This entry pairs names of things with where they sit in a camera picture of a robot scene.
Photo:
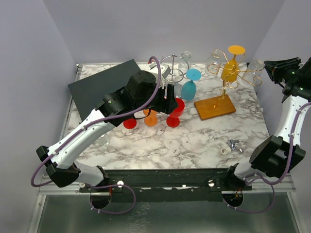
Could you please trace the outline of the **orange wine glass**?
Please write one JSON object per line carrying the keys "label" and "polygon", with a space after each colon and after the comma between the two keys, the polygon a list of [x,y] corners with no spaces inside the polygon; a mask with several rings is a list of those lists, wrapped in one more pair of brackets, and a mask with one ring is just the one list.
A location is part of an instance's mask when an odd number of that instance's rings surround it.
{"label": "orange wine glass", "polygon": [[146,118],[144,119],[144,123],[148,127],[153,127],[157,124],[157,112],[154,110],[151,110],[150,114],[148,115],[149,110],[143,110],[143,113],[145,114]]}

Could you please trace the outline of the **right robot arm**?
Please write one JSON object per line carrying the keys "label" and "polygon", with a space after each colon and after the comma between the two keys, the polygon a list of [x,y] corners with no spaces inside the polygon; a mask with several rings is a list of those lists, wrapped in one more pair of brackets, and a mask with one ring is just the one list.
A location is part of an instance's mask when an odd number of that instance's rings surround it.
{"label": "right robot arm", "polygon": [[235,190],[257,179],[266,184],[280,183],[306,155],[300,135],[306,113],[311,108],[311,62],[302,64],[299,57],[264,61],[269,78],[282,89],[282,116],[274,135],[258,145],[246,163],[230,166],[224,186]]}

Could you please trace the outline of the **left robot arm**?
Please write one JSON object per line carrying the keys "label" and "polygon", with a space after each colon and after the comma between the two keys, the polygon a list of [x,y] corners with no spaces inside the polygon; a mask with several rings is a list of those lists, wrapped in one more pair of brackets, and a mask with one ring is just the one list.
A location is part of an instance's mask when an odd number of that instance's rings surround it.
{"label": "left robot arm", "polygon": [[148,71],[132,75],[126,86],[106,94],[89,116],[58,143],[40,146],[36,153],[46,167],[51,182],[66,187],[73,182],[87,183],[96,191],[107,188],[108,175],[101,166],[77,162],[78,156],[109,131],[132,119],[136,112],[151,109],[170,114],[177,107],[174,86],[162,88],[160,78]]}

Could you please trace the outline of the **red wine glass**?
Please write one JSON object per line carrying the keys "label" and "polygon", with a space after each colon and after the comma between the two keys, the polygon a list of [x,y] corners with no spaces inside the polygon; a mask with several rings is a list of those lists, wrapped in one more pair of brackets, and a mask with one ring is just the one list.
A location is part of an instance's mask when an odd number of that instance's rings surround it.
{"label": "red wine glass", "polygon": [[179,117],[182,115],[185,108],[185,103],[182,99],[176,98],[176,102],[178,106],[174,109],[174,111],[169,115],[166,120],[167,125],[171,128],[176,128],[177,126],[179,126]]}
{"label": "red wine glass", "polygon": [[128,119],[128,120],[125,120],[123,122],[123,125],[126,129],[133,129],[136,127],[137,125],[137,120],[134,119],[134,118],[131,118],[131,119]]}

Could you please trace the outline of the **yellow wine glass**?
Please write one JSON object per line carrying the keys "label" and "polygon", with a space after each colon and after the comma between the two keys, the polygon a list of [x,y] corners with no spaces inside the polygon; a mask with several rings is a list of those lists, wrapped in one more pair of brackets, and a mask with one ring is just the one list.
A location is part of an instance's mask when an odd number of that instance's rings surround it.
{"label": "yellow wine glass", "polygon": [[233,55],[231,60],[227,60],[221,73],[221,79],[225,82],[233,83],[237,80],[239,73],[239,63],[236,60],[238,55],[245,56],[245,48],[240,45],[232,45],[228,51]]}

